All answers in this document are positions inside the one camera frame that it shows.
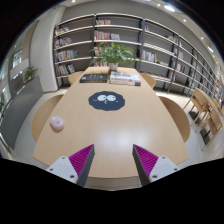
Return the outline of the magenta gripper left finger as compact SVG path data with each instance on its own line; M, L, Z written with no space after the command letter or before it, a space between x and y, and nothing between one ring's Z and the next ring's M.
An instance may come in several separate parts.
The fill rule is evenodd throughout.
M94 145L91 144L78 152L59 157L47 171L84 187L95 155Z

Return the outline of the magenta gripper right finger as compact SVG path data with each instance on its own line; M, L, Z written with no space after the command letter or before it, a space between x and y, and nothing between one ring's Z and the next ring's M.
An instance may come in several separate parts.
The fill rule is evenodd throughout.
M133 145L132 154L142 186L146 186L179 170L168 157L158 157L136 144Z

